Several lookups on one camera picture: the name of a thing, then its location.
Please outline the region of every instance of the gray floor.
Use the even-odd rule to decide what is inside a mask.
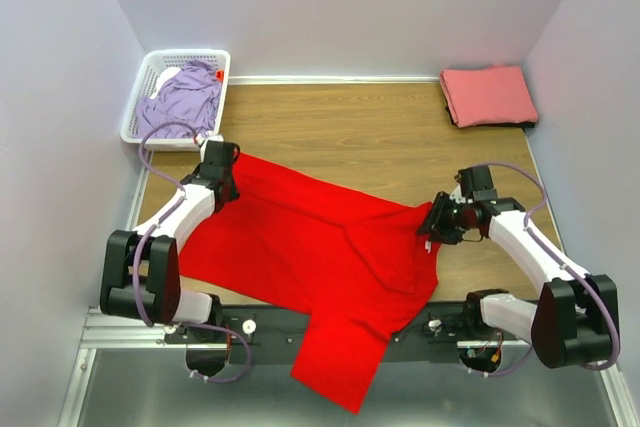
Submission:
[[[496,379],[469,376],[450,364],[383,363],[358,416],[289,377],[290,369],[255,366],[235,384],[205,385],[189,378],[181,350],[100,351],[80,425],[615,425],[597,374],[578,367],[547,370],[535,358]]]

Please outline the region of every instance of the cable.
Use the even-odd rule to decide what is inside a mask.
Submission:
[[[529,347],[527,349],[527,352],[520,358],[520,360],[518,360],[516,363],[514,363],[513,365],[509,366],[504,370],[498,370],[497,372],[492,372],[492,373],[480,372],[479,370],[476,370],[474,372],[478,372],[479,374],[485,377],[502,377],[503,375],[509,375],[515,372],[516,370],[518,370],[520,367],[522,367],[522,365],[527,361],[527,359],[531,354],[533,354],[533,347]]]
[[[249,347],[248,342],[237,332],[234,332],[231,329],[227,329],[226,327],[218,327],[217,325],[208,325],[208,324],[195,324],[192,322],[184,322],[182,325],[186,325],[187,327],[193,327],[196,329],[208,329],[216,332],[222,332],[227,335],[231,335],[238,339],[242,346],[244,347],[245,352],[247,353],[246,359],[244,361],[244,367],[240,372],[236,375],[232,375],[231,377],[227,377],[226,379],[216,379],[215,377],[209,377],[207,375],[203,375],[197,370],[192,371],[194,377],[198,377],[200,379],[204,379],[205,382],[211,382],[212,384],[229,384],[231,382],[235,382],[240,377],[244,376],[249,369],[251,368],[251,347]]]
[[[600,310],[600,313],[602,314],[602,317],[604,318],[604,321],[607,324],[607,329],[609,330],[609,336],[611,337],[611,356],[606,362],[602,364],[584,364],[582,367],[587,370],[595,370],[595,371],[608,369],[609,367],[613,366],[617,362],[618,357],[620,357],[620,336],[618,334],[618,329],[616,328],[613,317],[611,317],[609,310],[604,305],[604,302],[602,301],[600,296],[597,294],[597,292],[593,289],[593,287],[591,287],[591,285],[589,285],[589,283],[584,278],[580,277],[580,275],[578,275],[570,266],[566,265],[564,259],[562,259],[551,248],[549,248],[549,246],[546,245],[544,240],[542,240],[542,238],[540,238],[533,231],[531,226],[529,226],[529,221],[531,220],[531,216],[541,208],[548,205],[549,196],[547,194],[547,190],[540,183],[540,181],[537,178],[535,178],[533,175],[521,169],[517,165],[510,164],[508,162],[483,162],[481,164],[472,165],[472,167],[491,166],[491,165],[495,165],[498,167],[506,167],[508,169],[519,172],[520,174],[528,178],[531,182],[533,182],[535,186],[538,187],[538,190],[540,190],[540,193],[542,194],[542,202],[540,202],[538,205],[536,205],[535,207],[527,211],[527,213],[524,216],[524,222],[523,222],[524,229],[531,236],[534,242],[538,244],[540,248],[544,250],[549,257],[551,257],[554,261],[558,263],[561,269],[566,270],[569,273],[569,275],[571,275],[571,277],[573,277],[582,286],[582,288],[584,288],[584,290],[593,299],[596,306]],[[529,356],[532,349],[533,347],[529,348],[529,352],[527,352],[524,358]],[[504,375],[505,372],[508,372],[508,371],[513,372],[513,370],[515,369],[510,368],[502,372],[494,372],[493,374],[490,374],[490,375],[493,375],[493,376],[498,374]]]
[[[502,335],[502,331],[500,331],[499,329],[496,329],[493,332],[491,332],[489,339],[484,344],[482,344],[482,346],[478,347],[477,349],[472,349],[475,352],[475,354],[478,355],[484,352],[485,350],[487,350],[487,347],[489,346],[489,344],[493,342],[493,336],[496,334],[498,334],[500,338],[500,342],[498,344],[498,350],[500,350],[502,348],[502,343],[504,342],[504,336]]]
[[[152,172],[157,176],[159,176],[160,178],[172,183],[176,187],[176,189],[178,189],[182,193],[182,195],[178,197],[178,199],[174,202],[174,204],[171,205],[164,214],[158,217],[158,222],[152,225],[151,227],[149,227],[149,229],[142,235],[142,237],[138,241],[138,245],[136,246],[136,250],[133,255],[133,275],[132,275],[133,297],[135,299],[136,307],[138,309],[138,315],[140,315],[140,318],[142,319],[142,321],[145,323],[147,327],[153,327],[153,321],[149,318],[149,314],[147,314],[147,311],[144,308],[144,302],[142,301],[142,294],[140,293],[140,260],[142,258],[142,251],[144,250],[144,246],[147,243],[147,240],[149,239],[149,237],[151,237],[151,234],[153,234],[153,232],[162,224],[162,222],[164,222],[173,212],[175,212],[178,207],[180,207],[180,205],[182,204],[182,202],[184,202],[184,199],[186,198],[186,195],[187,195],[187,191],[178,180],[174,179],[173,177],[163,172],[160,172],[155,167],[153,167],[147,160],[147,156],[146,156],[147,150],[145,149],[145,145],[147,141],[158,130],[163,129],[164,127],[168,127],[169,125],[180,125],[186,128],[188,131],[193,133],[193,141],[196,145],[198,145],[198,142],[197,142],[198,134],[193,127],[191,127],[186,122],[169,121],[169,122],[163,122],[162,124],[159,124],[155,126],[153,129],[151,129],[151,131],[149,131],[149,133],[147,133],[147,135],[145,135],[142,138],[142,140],[140,141],[140,146],[138,147],[138,157],[140,157],[140,160],[142,161],[142,165],[144,165],[144,167],[149,172]],[[239,148],[235,156],[234,162],[235,160],[237,160],[238,155],[240,155]],[[249,347],[249,344],[247,343],[247,341],[240,334],[238,334],[237,332],[234,332],[231,329],[227,329],[226,327],[218,327],[216,325],[196,324],[193,322],[185,322],[183,323],[183,325],[186,325],[191,328],[213,330],[216,332],[226,333],[227,335],[232,335],[236,339],[238,339],[240,343],[242,343],[242,346],[244,347],[244,350],[247,354],[243,369],[234,376],[231,376],[226,379],[216,379],[215,377],[208,377],[206,375],[202,375],[197,371],[193,371],[191,373],[192,376],[196,376],[201,379],[204,379],[206,382],[211,382],[215,384],[227,384],[229,382],[235,382],[236,380],[244,376],[249,371],[249,368],[251,367],[251,347]]]

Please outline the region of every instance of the white plastic basket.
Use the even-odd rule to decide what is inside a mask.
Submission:
[[[229,83],[229,66],[231,56],[224,50],[213,49],[167,49],[154,50],[145,55],[138,71],[133,90],[127,103],[127,109],[120,129],[120,137],[129,144],[139,144],[138,119],[136,117],[136,105],[142,96],[150,96],[155,90],[158,76],[168,67],[182,67],[185,62],[193,59],[204,60],[218,70],[224,70],[222,91],[220,92],[220,105],[216,115],[213,135],[220,130],[224,100],[227,96],[227,84]],[[191,139],[150,139],[146,143],[149,150],[197,150]]]

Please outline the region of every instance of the white wall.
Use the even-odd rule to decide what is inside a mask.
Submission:
[[[522,62],[560,0],[119,0],[146,50],[215,46],[233,75],[437,75]]]
[[[531,143],[568,252],[618,285],[620,365],[640,405],[640,3],[563,0],[526,63]]]
[[[142,50],[116,0],[0,0],[0,424],[56,425],[135,158]]]

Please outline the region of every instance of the shirt sleeve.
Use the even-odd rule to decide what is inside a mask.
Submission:
[[[357,414],[388,341],[365,320],[314,311],[291,375]]]

